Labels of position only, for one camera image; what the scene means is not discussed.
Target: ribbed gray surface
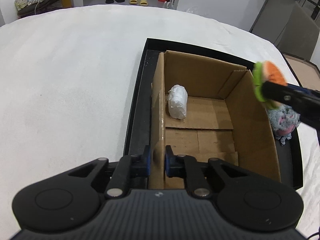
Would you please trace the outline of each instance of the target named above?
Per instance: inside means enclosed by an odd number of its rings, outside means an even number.
[[[304,239],[290,229],[274,234],[244,231],[230,225],[207,200],[185,190],[132,190],[123,199],[108,201],[99,215],[81,228],[56,235],[21,231],[14,240],[188,240]]]

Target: table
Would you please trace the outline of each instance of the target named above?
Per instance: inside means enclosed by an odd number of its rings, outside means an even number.
[[[298,84],[279,51],[236,27],[162,8],[95,5],[26,17],[0,28],[0,239],[19,230],[11,211],[23,187],[98,157],[123,154],[146,38],[194,44],[252,62],[272,60]],[[298,127],[305,211],[298,229],[318,230],[320,149]]]

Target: white wrapped object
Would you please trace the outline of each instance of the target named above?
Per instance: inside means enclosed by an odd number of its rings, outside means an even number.
[[[169,90],[168,106],[172,118],[184,119],[187,116],[188,93],[183,86],[174,85]]]

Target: open cardboard box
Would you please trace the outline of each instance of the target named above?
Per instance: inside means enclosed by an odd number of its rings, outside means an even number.
[[[176,84],[188,92],[187,117],[173,119],[166,93]],[[183,188],[164,173],[165,146],[207,162],[218,157],[280,181],[275,142],[265,108],[255,98],[244,66],[182,52],[160,53],[152,83],[149,188]]]

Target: black tray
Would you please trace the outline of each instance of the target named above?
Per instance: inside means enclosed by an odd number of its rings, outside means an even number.
[[[165,52],[166,50],[216,58],[226,62],[246,66],[249,70],[253,69],[254,64],[248,60],[213,49],[175,41],[148,38],[141,56],[137,80],[133,92],[127,134],[124,144],[124,155],[142,154],[145,145],[150,145],[151,83],[158,61],[158,55],[160,52]],[[282,183],[295,189],[301,188],[303,186],[303,173],[301,149],[297,129],[292,132],[292,139],[287,141],[284,146],[276,140],[276,149],[279,158]],[[140,180],[135,183],[139,183],[140,187],[146,186],[146,181]]]

